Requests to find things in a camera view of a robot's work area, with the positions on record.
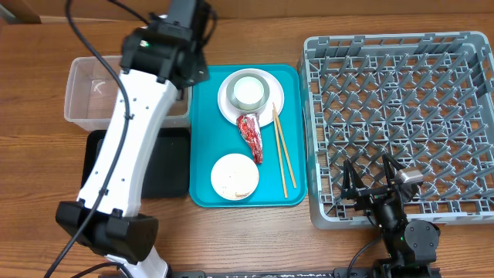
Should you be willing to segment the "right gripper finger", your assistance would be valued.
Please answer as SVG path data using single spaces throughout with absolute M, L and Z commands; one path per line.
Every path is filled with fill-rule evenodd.
M 387 179 L 387 185 L 392 186 L 394 183 L 393 179 L 395 177 L 394 170 L 400 171 L 404 169 L 404 166 L 389 154 L 383 154 L 382 161 L 384 166 L 384 173 Z
M 364 183 L 351 163 L 351 160 L 347 159 L 343 163 L 343 190 L 357 188 L 364 188 Z

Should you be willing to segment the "wooden chopstick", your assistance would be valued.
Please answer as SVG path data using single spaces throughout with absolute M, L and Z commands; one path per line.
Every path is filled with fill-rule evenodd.
M 282 129 L 280 120 L 279 120 L 279 126 L 280 126 L 280 130 L 281 130 L 281 152 L 282 152 L 282 156 L 283 156 L 283 161 L 286 161 L 286 165 L 288 167 L 289 176 L 290 176 L 291 182 L 293 184 L 293 188 L 297 189 L 297 183 L 296 183 L 296 179 L 295 179 L 295 176 L 293 173 L 293 168 L 292 168 L 288 148 L 286 146 L 286 141 L 284 138 L 283 129 Z
M 288 198 L 288 191 L 286 188 L 286 177 L 285 177 L 285 172 L 284 172 L 284 166 L 283 166 L 283 156 L 281 152 L 281 130 L 279 126 L 279 120 L 278 120 L 278 114 L 276 110 L 276 106 L 273 104 L 272 108 L 272 118 L 273 118 L 273 124 L 274 124 L 274 129 L 275 129 L 275 137 L 276 137 L 276 147 L 277 147 L 277 154 L 279 158 L 279 168 L 280 168 L 280 175 L 281 175 L 281 180 L 282 180 L 282 185 L 283 185 L 283 194 L 284 198 Z

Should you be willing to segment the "red foil snack wrapper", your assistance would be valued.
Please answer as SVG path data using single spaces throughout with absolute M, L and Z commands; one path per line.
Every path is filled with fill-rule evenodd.
M 263 162 L 262 135 L 260 132 L 257 114 L 242 114 L 236 120 L 239 132 L 250 147 L 253 161 L 256 164 Z

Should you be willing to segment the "small white plate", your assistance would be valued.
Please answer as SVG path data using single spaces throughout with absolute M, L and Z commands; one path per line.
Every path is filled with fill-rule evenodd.
M 259 184 L 259 169 L 244 154 L 227 154 L 219 158 L 211 170 L 215 192 L 229 201 L 248 198 Z

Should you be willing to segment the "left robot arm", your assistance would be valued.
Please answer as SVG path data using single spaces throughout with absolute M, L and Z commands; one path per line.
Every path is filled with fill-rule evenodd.
M 151 15 L 121 47 L 112 72 L 117 99 L 100 153 L 74 202 L 60 202 L 56 222 L 128 277 L 168 277 L 158 255 L 156 218 L 140 213 L 147 165 L 164 117 L 181 89 L 209 78 L 204 47 L 217 24 L 204 1 L 173 1 Z

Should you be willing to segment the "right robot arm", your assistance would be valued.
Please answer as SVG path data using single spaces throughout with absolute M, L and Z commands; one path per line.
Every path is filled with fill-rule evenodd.
M 409 220 L 404 210 L 404 204 L 423 184 L 423 174 L 416 168 L 406 168 L 389 154 L 383 154 L 381 159 L 387 184 L 376 188 L 364 185 L 349 159 L 343 163 L 340 197 L 354 200 L 356 211 L 369 211 L 379 231 L 379 236 L 350 261 L 346 276 L 440 277 L 440 270 L 431 268 L 437 259 L 440 228 L 425 220 Z M 368 270 L 354 270 L 358 257 L 379 241 L 384 243 L 388 258 L 375 260 Z

